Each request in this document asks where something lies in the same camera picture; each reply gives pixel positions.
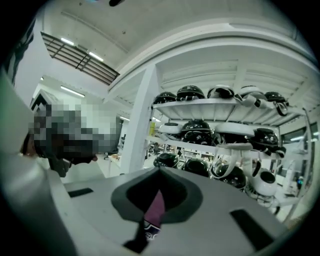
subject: purple fabric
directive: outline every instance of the purple fabric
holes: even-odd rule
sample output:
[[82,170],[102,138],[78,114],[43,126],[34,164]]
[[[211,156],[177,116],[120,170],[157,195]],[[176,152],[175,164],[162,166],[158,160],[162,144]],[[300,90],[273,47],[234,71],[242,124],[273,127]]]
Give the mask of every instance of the purple fabric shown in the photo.
[[165,202],[160,190],[156,194],[152,204],[144,215],[144,219],[152,225],[160,228],[161,217],[165,213]]

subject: ceiling beam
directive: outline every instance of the ceiling beam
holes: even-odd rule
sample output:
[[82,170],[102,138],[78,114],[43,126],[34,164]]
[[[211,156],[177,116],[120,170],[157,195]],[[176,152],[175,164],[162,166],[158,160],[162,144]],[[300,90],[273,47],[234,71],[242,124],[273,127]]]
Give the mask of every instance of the ceiling beam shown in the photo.
[[247,65],[248,65],[247,61],[239,59],[238,66],[236,69],[236,74],[235,74],[235,81],[233,85],[233,90],[235,93],[237,93],[240,90],[240,88],[243,85],[243,82],[245,81],[246,73],[247,73]]
[[132,109],[134,107],[132,104],[119,97],[115,97],[111,101],[124,109]]
[[304,95],[312,88],[313,83],[309,79],[306,79],[299,88],[288,98],[288,102],[291,106],[296,106],[297,103],[303,100]]

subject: ceiling light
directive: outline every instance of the ceiling light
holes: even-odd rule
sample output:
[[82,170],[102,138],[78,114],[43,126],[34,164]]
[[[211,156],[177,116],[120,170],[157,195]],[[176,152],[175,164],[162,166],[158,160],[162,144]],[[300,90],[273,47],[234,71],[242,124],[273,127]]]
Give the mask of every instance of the ceiling light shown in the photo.
[[74,46],[74,45],[75,45],[74,42],[71,42],[71,41],[69,41],[68,39],[65,39],[65,38],[63,38],[63,37],[61,37],[61,41],[62,41],[62,42],[65,42],[65,43],[67,43],[67,44],[69,44],[69,45],[71,45],[71,46]]
[[66,90],[66,91],[68,91],[68,92],[70,92],[70,93],[76,94],[76,95],[78,95],[78,96],[80,96],[80,97],[82,97],[82,98],[85,97],[84,94],[79,93],[79,92],[76,92],[76,91],[74,91],[74,90],[71,90],[71,89],[69,89],[69,88],[67,88],[67,87],[64,87],[64,86],[62,86],[62,85],[60,86],[60,88],[63,89],[63,90]]
[[89,55],[90,56],[92,56],[92,57],[94,57],[94,58],[96,58],[97,60],[99,60],[99,61],[101,61],[101,62],[103,62],[104,61],[104,59],[103,58],[100,58],[98,55],[95,55],[94,53],[92,53],[91,51],[89,52]]
[[120,119],[122,119],[122,120],[126,120],[126,121],[130,121],[130,119],[125,118],[125,117],[123,117],[123,116],[120,116]]
[[300,141],[301,139],[303,139],[305,136],[299,136],[299,137],[294,137],[291,138],[290,141],[294,142],[294,141]]

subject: black helmet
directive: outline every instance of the black helmet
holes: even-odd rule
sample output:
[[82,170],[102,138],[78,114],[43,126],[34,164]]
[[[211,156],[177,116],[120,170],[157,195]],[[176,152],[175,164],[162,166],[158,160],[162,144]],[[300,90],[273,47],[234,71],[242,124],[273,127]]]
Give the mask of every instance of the black helmet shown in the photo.
[[182,87],[181,89],[178,90],[178,92],[176,93],[176,96],[178,98],[186,98],[186,97],[198,97],[199,99],[204,99],[205,95],[203,93],[203,91],[195,85],[187,85]]
[[276,92],[276,91],[268,91],[264,95],[268,102],[277,102],[277,103],[286,102],[286,99],[279,92]]
[[171,167],[174,168],[179,163],[179,157],[174,153],[161,153],[153,161],[155,167]]
[[181,129],[183,134],[190,132],[190,131],[198,131],[203,133],[211,133],[210,125],[202,120],[193,120],[186,122]]
[[228,164],[221,163],[217,167],[211,169],[213,178],[228,183],[239,190],[243,190],[246,186],[246,176],[244,174],[244,171],[239,167],[235,166],[229,175],[220,178],[226,173],[228,166]]
[[217,84],[213,88],[209,89],[207,98],[208,99],[215,99],[215,98],[222,98],[222,99],[229,99],[235,95],[234,90],[225,84]]
[[247,143],[254,135],[254,130],[247,124],[225,122],[215,127],[213,144]]
[[182,141],[187,143],[206,145],[206,146],[212,145],[211,135],[202,131],[197,131],[197,130],[188,131],[184,135]]
[[166,102],[175,102],[176,101],[176,95],[174,95],[172,92],[161,92],[157,97],[155,97],[153,104],[160,104],[160,103],[166,103]]
[[184,163],[183,170],[193,174],[198,174],[204,177],[210,176],[206,161],[198,158],[189,158]]
[[255,129],[254,137],[252,137],[250,141],[267,147],[277,147],[279,144],[279,140],[275,132],[267,128]]

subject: balcony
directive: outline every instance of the balcony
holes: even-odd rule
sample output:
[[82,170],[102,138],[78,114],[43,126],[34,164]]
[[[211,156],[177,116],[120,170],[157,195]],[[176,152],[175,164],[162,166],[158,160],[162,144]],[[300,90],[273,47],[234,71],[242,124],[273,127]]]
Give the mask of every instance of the balcony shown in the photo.
[[62,61],[108,86],[119,76],[117,71],[91,57],[88,52],[49,34],[42,32],[41,35],[51,58]]

